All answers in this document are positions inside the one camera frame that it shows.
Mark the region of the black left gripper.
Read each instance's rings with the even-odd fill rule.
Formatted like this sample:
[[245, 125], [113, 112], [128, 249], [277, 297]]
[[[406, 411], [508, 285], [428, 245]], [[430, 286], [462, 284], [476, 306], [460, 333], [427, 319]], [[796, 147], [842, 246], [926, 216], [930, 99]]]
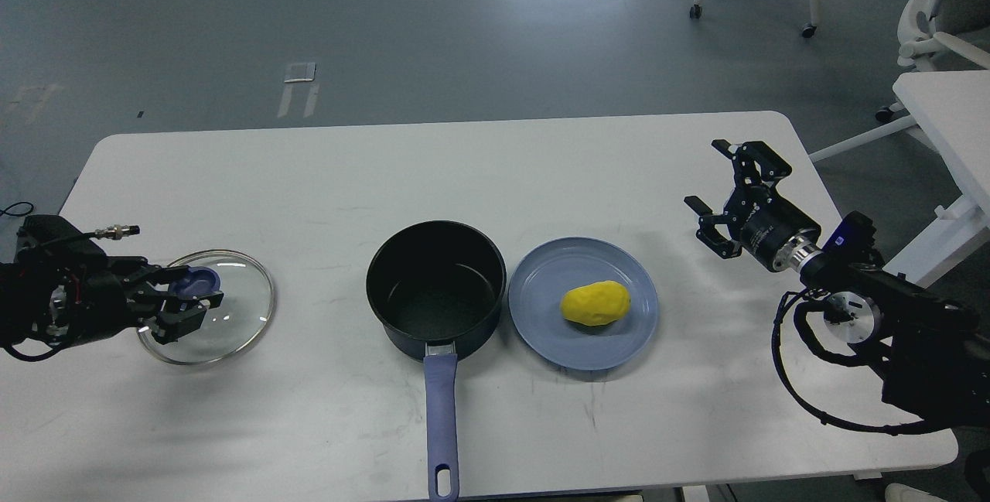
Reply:
[[[193, 291], [200, 273], [200, 267], [150, 265], [145, 258], [104, 258], [77, 265], [73, 334], [116, 336], [145, 326], [156, 343], [167, 344], [194, 333], [206, 312], [218, 308], [225, 297], [223, 292], [192, 298], [173, 293]], [[170, 292], [159, 292], [159, 285]]]

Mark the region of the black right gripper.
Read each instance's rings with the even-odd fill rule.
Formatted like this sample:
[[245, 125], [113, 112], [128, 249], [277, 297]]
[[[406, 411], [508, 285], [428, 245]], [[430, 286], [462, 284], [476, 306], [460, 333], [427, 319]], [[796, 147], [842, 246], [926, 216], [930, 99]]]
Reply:
[[684, 198], [698, 219], [697, 239], [722, 259], [738, 258], [745, 249], [768, 271], [784, 271], [790, 255], [781, 251], [793, 238], [815, 242], [821, 236], [820, 224], [777, 191], [792, 166], [761, 140], [733, 145], [715, 139], [712, 146], [732, 163], [733, 189], [721, 213], [700, 196]]

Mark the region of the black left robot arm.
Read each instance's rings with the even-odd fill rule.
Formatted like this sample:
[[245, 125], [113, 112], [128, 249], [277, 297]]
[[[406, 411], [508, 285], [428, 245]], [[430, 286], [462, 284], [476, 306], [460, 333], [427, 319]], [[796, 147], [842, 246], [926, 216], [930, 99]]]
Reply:
[[84, 233], [59, 214], [30, 214], [18, 228], [15, 259], [1, 276], [1, 343], [34, 364], [71, 347], [148, 330], [169, 344], [200, 330], [225, 298], [215, 271], [152, 265], [142, 256], [110, 256], [98, 241], [124, 240], [139, 226]]

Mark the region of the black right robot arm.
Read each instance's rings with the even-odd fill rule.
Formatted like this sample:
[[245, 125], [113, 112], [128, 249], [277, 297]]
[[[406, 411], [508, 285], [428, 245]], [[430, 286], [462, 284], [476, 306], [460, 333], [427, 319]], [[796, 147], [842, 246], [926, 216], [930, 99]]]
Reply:
[[[849, 213], [820, 246], [820, 224], [779, 194], [792, 168], [766, 143], [715, 139], [712, 145], [732, 164], [733, 189], [718, 212], [686, 196], [698, 219], [697, 239], [722, 259], [749, 253], [767, 271], [795, 271], [803, 285], [781, 297], [771, 333], [773, 365], [792, 399], [821, 424], [853, 432], [986, 428], [988, 340], [979, 332], [979, 315], [885, 271], [876, 227], [862, 213]], [[869, 368], [882, 382], [882, 402], [917, 420], [852, 423], [802, 398], [781, 353], [787, 315], [810, 353], [828, 364]]]

